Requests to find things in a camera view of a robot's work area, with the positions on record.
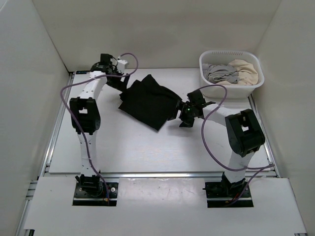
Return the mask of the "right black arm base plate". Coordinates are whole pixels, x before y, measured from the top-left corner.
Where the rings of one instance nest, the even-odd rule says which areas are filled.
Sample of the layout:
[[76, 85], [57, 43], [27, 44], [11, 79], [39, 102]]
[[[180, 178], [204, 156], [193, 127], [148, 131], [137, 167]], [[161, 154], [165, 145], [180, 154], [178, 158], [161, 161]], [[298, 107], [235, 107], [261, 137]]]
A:
[[222, 182], [205, 182], [207, 208], [245, 208], [254, 207], [247, 182], [236, 190], [227, 190]]

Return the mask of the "black trousers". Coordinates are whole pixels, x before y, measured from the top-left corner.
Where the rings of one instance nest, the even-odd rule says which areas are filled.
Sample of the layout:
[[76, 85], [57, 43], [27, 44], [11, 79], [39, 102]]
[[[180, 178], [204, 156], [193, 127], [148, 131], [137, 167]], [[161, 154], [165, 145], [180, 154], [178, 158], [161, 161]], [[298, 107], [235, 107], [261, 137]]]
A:
[[120, 110], [156, 131], [162, 128], [182, 100], [175, 92], [158, 84], [151, 74], [142, 81], [134, 81], [120, 94], [120, 99]]

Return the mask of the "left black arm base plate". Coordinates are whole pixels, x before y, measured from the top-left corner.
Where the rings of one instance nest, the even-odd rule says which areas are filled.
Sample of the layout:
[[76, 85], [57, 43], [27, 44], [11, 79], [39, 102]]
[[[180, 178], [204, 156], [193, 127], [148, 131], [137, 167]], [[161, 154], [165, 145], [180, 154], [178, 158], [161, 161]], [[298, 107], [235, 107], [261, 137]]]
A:
[[105, 190], [104, 183], [102, 187], [95, 193], [87, 192], [81, 184], [76, 183], [72, 205], [73, 206], [93, 206], [93, 207], [115, 207], [117, 205], [117, 197], [119, 191], [118, 182], [108, 182], [109, 199]]

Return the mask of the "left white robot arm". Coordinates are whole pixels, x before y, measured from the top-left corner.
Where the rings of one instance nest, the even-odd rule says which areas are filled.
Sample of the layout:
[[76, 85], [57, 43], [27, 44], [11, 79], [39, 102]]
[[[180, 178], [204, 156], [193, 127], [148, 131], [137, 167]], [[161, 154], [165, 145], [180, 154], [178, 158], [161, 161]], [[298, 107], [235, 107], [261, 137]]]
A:
[[109, 190], [97, 168], [96, 135], [101, 125], [97, 99], [105, 85], [119, 91], [126, 90], [129, 75], [124, 74], [128, 62], [121, 57], [101, 54], [100, 61], [93, 64], [90, 77], [81, 93], [69, 101], [71, 123], [81, 149], [81, 174], [76, 177], [80, 188], [93, 197], [103, 194], [109, 198]]

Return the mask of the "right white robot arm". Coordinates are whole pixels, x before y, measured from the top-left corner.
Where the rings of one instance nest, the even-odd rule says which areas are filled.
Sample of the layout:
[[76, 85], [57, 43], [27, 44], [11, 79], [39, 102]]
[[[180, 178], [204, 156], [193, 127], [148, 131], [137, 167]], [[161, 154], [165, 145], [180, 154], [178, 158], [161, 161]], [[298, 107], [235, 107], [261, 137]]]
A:
[[193, 127], [195, 118], [206, 121], [210, 115], [224, 120], [229, 145], [232, 149], [228, 165], [222, 164], [213, 154], [212, 159], [225, 169], [221, 181], [206, 184], [206, 191], [212, 196], [240, 197], [247, 188], [245, 173], [253, 155], [265, 143], [265, 136], [251, 109], [233, 114], [229, 109], [213, 101], [205, 101], [200, 90], [188, 94], [188, 101], [179, 100], [169, 120], [179, 118], [180, 127]]

